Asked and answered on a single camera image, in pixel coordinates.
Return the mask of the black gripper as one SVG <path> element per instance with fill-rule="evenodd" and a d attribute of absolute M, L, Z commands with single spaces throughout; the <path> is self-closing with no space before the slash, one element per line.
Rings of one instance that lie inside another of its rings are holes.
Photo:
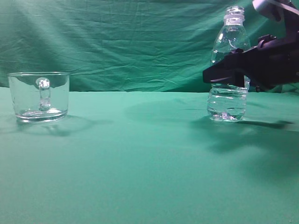
<path fill-rule="evenodd" d="M 207 84 L 231 84 L 244 87 L 244 77 L 252 86 L 272 89 L 282 84 L 299 81 L 299 11 L 283 9 L 285 37 L 264 35 L 258 38 L 257 48 L 230 51 L 222 60 L 202 72 Z M 257 72 L 254 70 L 257 61 Z"/>

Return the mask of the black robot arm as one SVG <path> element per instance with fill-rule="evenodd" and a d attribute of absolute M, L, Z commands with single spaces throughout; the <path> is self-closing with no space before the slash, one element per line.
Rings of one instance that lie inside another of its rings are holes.
<path fill-rule="evenodd" d="M 299 81 L 299 11 L 289 0 L 254 0 L 254 9 L 276 22 L 284 21 L 286 35 L 258 38 L 258 45 L 233 50 L 203 71 L 203 82 L 244 86 L 244 76 L 253 86 L 269 90 Z"/>

